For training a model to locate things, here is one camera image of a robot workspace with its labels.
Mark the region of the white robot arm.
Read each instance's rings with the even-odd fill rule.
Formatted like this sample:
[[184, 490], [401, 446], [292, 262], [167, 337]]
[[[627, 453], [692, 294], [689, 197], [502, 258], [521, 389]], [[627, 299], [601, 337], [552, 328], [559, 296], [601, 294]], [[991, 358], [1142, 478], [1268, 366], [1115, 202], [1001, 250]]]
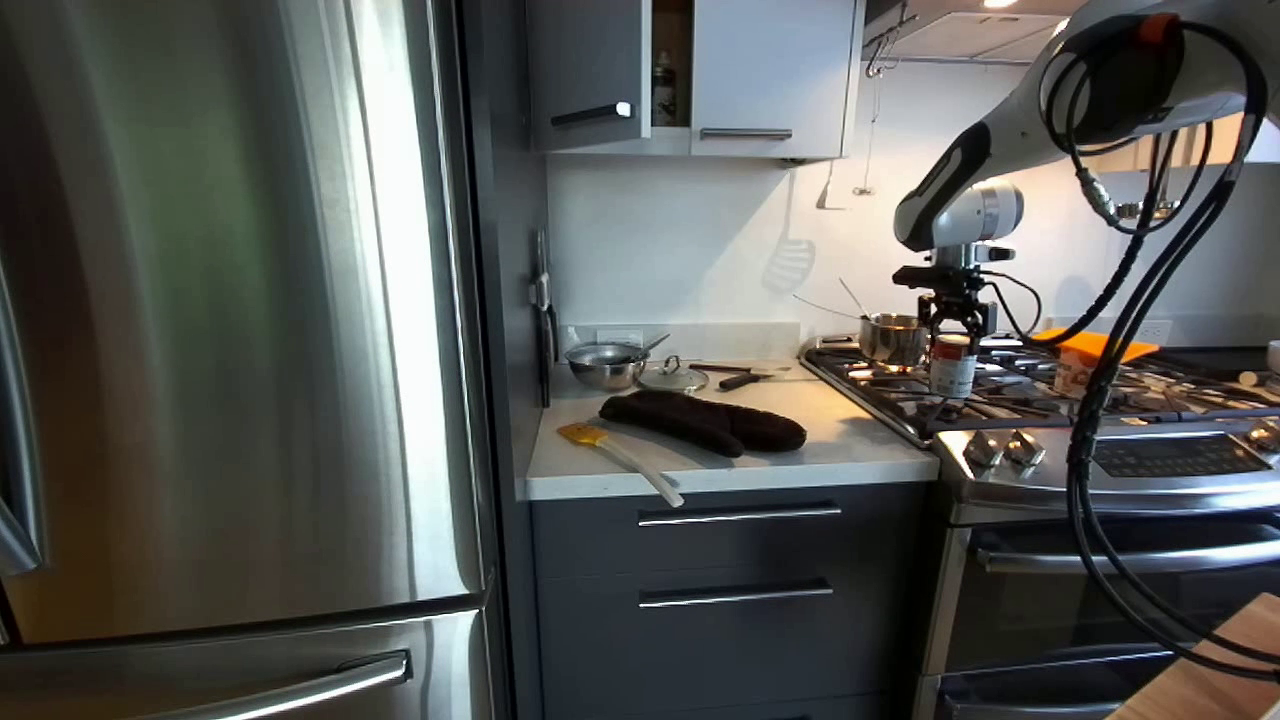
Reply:
[[929, 328], [986, 337], [991, 308], [968, 250], [1015, 227], [1006, 171], [1225, 115], [1255, 127], [1274, 115], [1274, 76], [1280, 0], [1088, 0], [897, 205], [897, 240], [933, 258], [933, 270], [901, 270], [897, 286], [924, 289]]

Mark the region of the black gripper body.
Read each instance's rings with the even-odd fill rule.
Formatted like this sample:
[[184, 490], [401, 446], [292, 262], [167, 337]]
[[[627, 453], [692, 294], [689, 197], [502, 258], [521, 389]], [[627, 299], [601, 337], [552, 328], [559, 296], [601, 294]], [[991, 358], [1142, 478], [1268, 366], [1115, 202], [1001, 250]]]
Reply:
[[890, 282], [916, 294], [916, 319], [933, 341], [964, 337], [978, 343], [994, 328], [994, 304], [985, 299], [985, 270], [991, 262], [1006, 262], [1006, 250], [952, 243], [935, 250], [924, 265], [897, 270]]

